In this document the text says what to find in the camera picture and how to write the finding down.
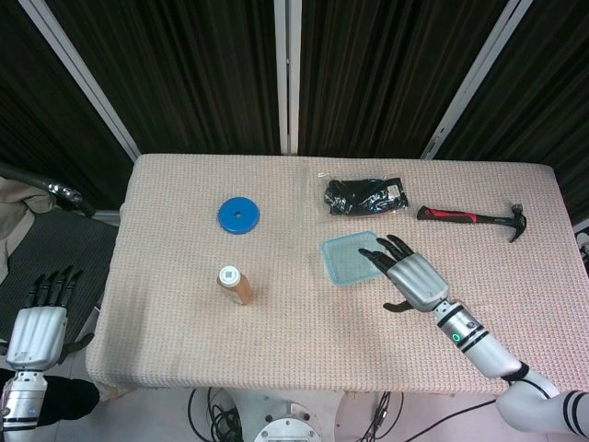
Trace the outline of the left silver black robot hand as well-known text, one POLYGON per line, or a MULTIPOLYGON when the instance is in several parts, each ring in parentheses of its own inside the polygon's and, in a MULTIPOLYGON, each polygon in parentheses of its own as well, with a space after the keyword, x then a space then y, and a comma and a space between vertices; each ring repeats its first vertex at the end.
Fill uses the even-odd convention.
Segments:
POLYGON ((92 332, 78 341, 65 341, 68 303, 82 274, 69 266, 50 275, 44 273, 35 280, 17 314, 7 345, 6 362, 13 370, 47 371, 91 343, 92 332))

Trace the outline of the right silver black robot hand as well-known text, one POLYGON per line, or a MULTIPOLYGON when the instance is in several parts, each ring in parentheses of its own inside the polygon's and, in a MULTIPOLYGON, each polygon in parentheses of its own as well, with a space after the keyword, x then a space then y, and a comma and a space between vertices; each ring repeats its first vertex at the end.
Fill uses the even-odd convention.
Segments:
POLYGON ((387 251, 359 249, 397 290, 404 296, 398 304, 384 303, 383 308, 392 313, 411 309, 420 312, 434 311, 448 298, 449 286, 419 253, 414 252, 401 238, 387 235, 376 242, 387 251))

